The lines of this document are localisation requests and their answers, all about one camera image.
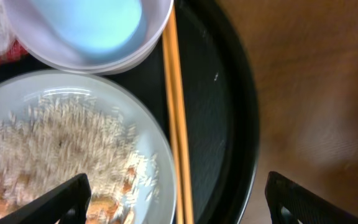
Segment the pale green plate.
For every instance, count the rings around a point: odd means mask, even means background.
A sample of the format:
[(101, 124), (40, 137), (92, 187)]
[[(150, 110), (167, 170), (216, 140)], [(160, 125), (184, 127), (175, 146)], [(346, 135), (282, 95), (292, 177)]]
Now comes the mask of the pale green plate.
[(134, 124), (139, 142), (136, 150), (148, 159), (146, 173), (155, 185), (139, 187), (134, 206), (135, 223), (171, 223), (177, 203), (177, 181), (170, 145), (150, 111), (120, 85), (96, 75), (42, 70), (19, 75), (0, 83), (0, 120), (12, 111), (24, 117), (29, 105), (40, 97), (95, 97), (95, 108), (105, 113), (118, 108), (126, 126)]

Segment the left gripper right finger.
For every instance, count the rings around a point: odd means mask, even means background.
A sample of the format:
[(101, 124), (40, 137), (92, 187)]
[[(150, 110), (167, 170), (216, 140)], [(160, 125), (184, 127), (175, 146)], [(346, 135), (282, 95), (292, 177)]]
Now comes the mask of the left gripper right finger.
[(273, 224), (358, 224), (356, 216), (275, 171), (268, 174), (265, 198)]

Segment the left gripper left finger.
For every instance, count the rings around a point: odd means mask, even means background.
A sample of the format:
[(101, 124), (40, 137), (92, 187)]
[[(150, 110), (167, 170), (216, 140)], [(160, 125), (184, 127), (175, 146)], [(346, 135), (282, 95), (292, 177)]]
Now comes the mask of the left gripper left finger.
[(0, 219), (0, 224), (84, 224), (90, 200), (88, 177), (78, 174)]

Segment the rice and food leftovers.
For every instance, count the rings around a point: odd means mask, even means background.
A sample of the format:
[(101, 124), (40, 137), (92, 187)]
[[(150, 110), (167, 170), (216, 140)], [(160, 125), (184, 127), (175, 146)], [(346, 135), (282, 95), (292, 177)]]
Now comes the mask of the rice and food leftovers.
[(132, 223), (140, 186), (159, 198), (158, 177), (146, 172), (156, 162), (136, 149), (136, 126), (95, 103), (42, 97), (24, 119), (0, 121), (0, 219), (82, 173), (91, 187), (88, 223)]

